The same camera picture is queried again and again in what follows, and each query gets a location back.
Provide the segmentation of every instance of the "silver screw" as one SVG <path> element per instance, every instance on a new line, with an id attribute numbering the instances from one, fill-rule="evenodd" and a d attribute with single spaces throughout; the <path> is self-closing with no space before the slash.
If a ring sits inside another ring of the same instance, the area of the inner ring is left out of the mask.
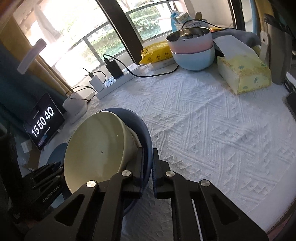
<path id="1" fill-rule="evenodd" d="M 95 182 L 95 181 L 88 181 L 88 182 L 86 183 L 86 186 L 87 186 L 88 188 L 93 188 L 95 185 L 96 185 L 96 182 Z"/>
<path id="2" fill-rule="evenodd" d="M 130 174 L 131 174 L 131 171 L 129 171 L 129 170 L 124 170 L 124 171 L 122 171 L 122 173 L 121 173 L 123 176 L 125 176 L 125 177 L 128 177 Z"/>
<path id="3" fill-rule="evenodd" d="M 173 177 L 175 175 L 175 173 L 173 171 L 167 171 L 165 173 L 168 177 Z"/>
<path id="4" fill-rule="evenodd" d="M 210 185 L 210 182 L 208 180 L 202 180 L 200 184 L 203 185 L 204 187 L 208 187 Z"/>

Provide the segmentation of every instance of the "power outlet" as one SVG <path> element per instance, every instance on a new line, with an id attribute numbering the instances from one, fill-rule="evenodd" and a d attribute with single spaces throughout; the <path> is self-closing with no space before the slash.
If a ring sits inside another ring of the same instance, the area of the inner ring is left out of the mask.
<path id="1" fill-rule="evenodd" d="M 136 64 L 130 65 L 128 69 L 135 75 L 141 74 L 140 67 L 138 67 Z M 117 80 L 113 77 L 110 77 L 106 80 L 106 82 L 104 83 L 104 88 L 96 94 L 96 97 L 98 97 L 98 99 L 102 99 L 104 96 L 111 93 L 113 90 L 117 89 L 119 86 L 123 85 L 124 83 L 135 77 L 130 72 L 128 72 L 127 69 L 123 69 L 122 72 L 123 76 L 121 76 Z"/>

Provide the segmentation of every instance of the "yellow plastic bag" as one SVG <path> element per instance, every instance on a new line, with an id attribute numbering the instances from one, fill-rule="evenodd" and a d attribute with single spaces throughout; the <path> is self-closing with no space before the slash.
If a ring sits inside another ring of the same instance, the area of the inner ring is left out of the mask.
<path id="1" fill-rule="evenodd" d="M 172 57 L 170 47 L 166 41 L 151 44 L 141 51 L 140 64 L 149 64 Z"/>

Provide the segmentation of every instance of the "digital clock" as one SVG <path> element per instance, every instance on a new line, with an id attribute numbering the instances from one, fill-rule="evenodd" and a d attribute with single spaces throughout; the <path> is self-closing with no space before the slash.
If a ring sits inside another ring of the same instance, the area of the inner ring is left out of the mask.
<path id="1" fill-rule="evenodd" d="M 31 111 L 24 128 L 37 148 L 42 150 L 64 121 L 49 94 L 45 93 Z"/>

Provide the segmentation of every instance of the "basket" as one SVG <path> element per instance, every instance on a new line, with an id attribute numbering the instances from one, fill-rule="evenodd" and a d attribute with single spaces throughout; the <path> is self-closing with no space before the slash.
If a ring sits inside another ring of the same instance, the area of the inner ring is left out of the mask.
<path id="1" fill-rule="evenodd" d="M 183 24 L 182 23 L 175 23 L 175 26 L 176 26 L 177 30 L 181 30 Z M 207 23 L 202 22 L 202 21 L 196 20 L 196 21 L 190 21 L 190 22 L 186 23 L 183 28 L 193 28 L 193 27 L 208 28 L 209 25 Z"/>

